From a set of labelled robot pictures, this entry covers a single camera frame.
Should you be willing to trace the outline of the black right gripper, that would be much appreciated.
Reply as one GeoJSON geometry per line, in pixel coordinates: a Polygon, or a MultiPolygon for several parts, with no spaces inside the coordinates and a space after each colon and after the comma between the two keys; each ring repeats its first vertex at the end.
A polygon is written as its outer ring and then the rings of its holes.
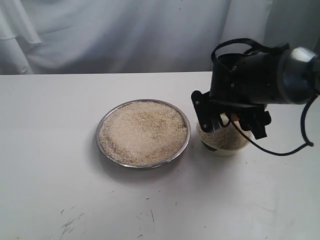
{"type": "Polygon", "coordinates": [[[266,126],[272,121],[267,104],[228,103],[220,108],[222,114],[236,114],[240,122],[250,128],[255,139],[267,137],[266,126]]]}

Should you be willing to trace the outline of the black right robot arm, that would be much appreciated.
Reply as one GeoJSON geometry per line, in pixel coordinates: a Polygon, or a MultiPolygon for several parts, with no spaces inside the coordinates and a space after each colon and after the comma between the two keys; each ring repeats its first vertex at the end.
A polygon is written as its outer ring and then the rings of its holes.
{"type": "Polygon", "coordinates": [[[320,56],[281,46],[257,54],[228,53],[213,62],[209,99],[236,114],[244,131],[265,138],[271,116],[265,105],[303,105],[320,89],[320,56]]]}

